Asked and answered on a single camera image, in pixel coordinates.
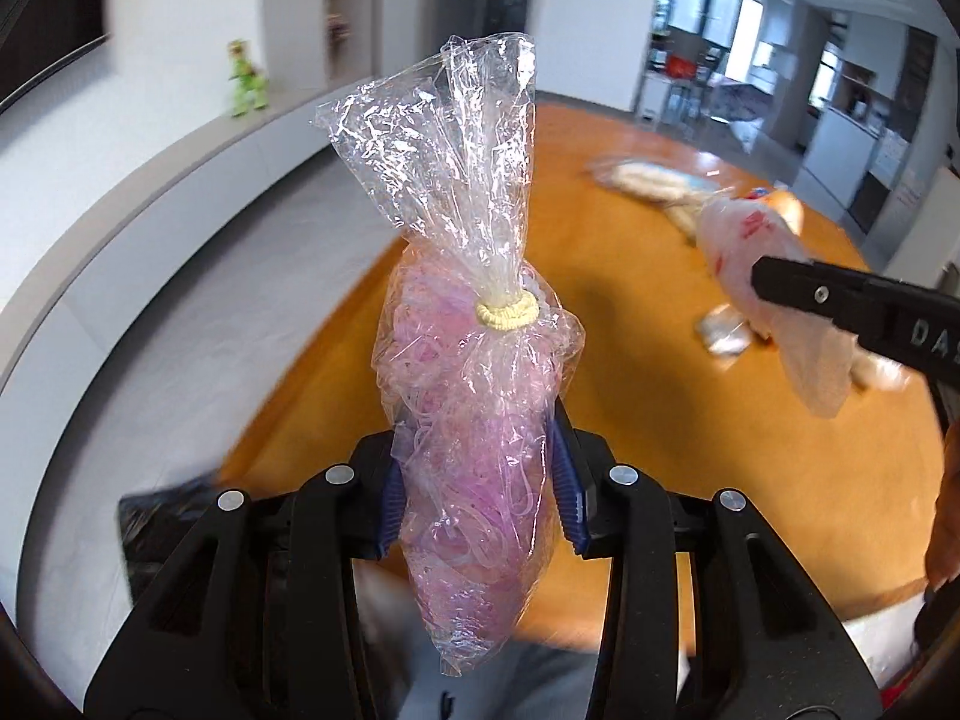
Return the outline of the person's right hand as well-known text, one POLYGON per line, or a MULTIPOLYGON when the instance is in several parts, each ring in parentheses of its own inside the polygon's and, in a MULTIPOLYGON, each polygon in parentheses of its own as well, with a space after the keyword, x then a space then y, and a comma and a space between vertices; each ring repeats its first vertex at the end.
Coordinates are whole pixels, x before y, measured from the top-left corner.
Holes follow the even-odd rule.
POLYGON ((937 592, 960 572, 960 422, 950 426, 944 442, 944 476, 935 501, 926 557, 929 588, 937 592))

